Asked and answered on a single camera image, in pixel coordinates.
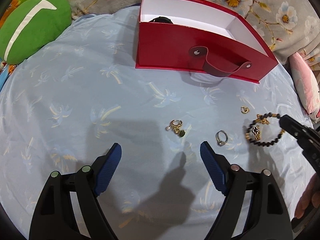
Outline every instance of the human hand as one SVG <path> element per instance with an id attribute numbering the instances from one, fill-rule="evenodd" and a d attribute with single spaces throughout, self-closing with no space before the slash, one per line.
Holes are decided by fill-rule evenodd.
<path id="1" fill-rule="evenodd" d="M 300 219 L 303 217 L 304 212 L 309 206 L 310 202 L 315 208 L 318 208 L 320 206 L 320 190 L 316 190 L 319 189 L 319 185 L 320 178 L 315 173 L 297 204 L 296 211 L 294 213 L 295 218 Z"/>

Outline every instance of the box handle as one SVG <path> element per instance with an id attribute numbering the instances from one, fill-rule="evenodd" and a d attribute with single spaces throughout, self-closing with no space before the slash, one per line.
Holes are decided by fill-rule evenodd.
<path id="1" fill-rule="evenodd" d="M 246 62 L 242 63 L 241 65 L 239 65 L 239 64 L 231 63 L 230 61 L 224 59 L 223 57 L 220 57 L 219 55 L 214 54 L 214 58 L 216 61 L 218 61 L 218 65 L 225 65 L 225 64 L 229 65 L 231 63 L 235 66 L 238 66 L 238 68 L 236 68 L 236 70 L 234 70 L 232 72 L 226 72 L 222 69 L 215 67 L 213 64 L 209 63 L 208 54 L 209 54 L 209 49 L 205 46 L 196 46 L 196 47 L 192 47 L 189 50 L 189 55 L 192 57 L 205 56 L 205 61 L 204 61 L 202 69 L 212 76 L 228 77 L 232 74 L 235 74 L 240 69 L 248 69 L 248 68 L 252 67 L 251 61 L 246 61 Z"/>

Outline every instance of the mattress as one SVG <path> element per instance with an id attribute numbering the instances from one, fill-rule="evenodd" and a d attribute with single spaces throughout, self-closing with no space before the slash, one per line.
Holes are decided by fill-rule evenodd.
<path id="1" fill-rule="evenodd" d="M 282 65 L 260 84 L 208 74 L 135 69 L 139 7 L 79 18 L 54 42 L 20 64 L 0 93 L 0 202 L 28 237 L 49 174 L 90 165 L 117 142 L 122 159 L 101 208 L 119 240 L 204 239 L 224 197 L 200 158 L 208 141 L 246 171 L 269 169 L 290 217 L 314 171 L 285 133 L 271 147 L 249 144 L 244 130 L 257 114 L 288 114 L 311 126 Z M 241 106 L 250 109 L 242 114 Z M 166 126 L 182 120 L 186 135 Z M 277 119 L 261 125 L 270 141 Z M 224 130 L 228 143 L 217 146 Z M 76 194 L 74 211 L 88 235 Z M 249 208 L 247 192 L 234 235 Z"/>

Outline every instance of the green cushion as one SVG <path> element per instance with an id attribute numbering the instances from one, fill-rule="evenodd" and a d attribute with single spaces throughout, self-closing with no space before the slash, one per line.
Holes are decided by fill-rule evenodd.
<path id="1" fill-rule="evenodd" d="M 67 0 L 25 1 L 0 29 L 0 58 L 8 64 L 20 64 L 70 25 L 71 8 Z"/>

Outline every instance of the beaded bracelet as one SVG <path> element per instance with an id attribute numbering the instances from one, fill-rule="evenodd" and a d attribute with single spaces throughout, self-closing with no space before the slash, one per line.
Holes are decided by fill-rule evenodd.
<path id="1" fill-rule="evenodd" d="M 282 137 L 282 135 L 285 133 L 285 130 L 282 129 L 281 132 L 278 134 L 277 138 L 272 140 L 271 142 L 258 142 L 261 140 L 261 132 L 260 132 L 260 127 L 257 125 L 255 127 L 253 127 L 256 123 L 262 123 L 262 124 L 266 124 L 267 118 L 268 117 L 276 117 L 278 119 L 280 119 L 280 114 L 273 114 L 273 113 L 268 113 L 268 114 L 264 114 L 264 115 L 257 115 L 257 119 L 254 120 L 250 125 L 249 128 L 247 129 L 247 133 L 245 134 L 246 139 L 249 141 L 249 143 L 253 143 L 254 145 L 258 145 L 258 146 L 267 146 L 269 147 L 270 145 L 274 145 L 275 143 L 277 143 L 279 141 L 279 139 Z M 250 130 L 252 130 L 252 133 L 254 135 L 254 140 L 252 138 L 250 138 Z"/>

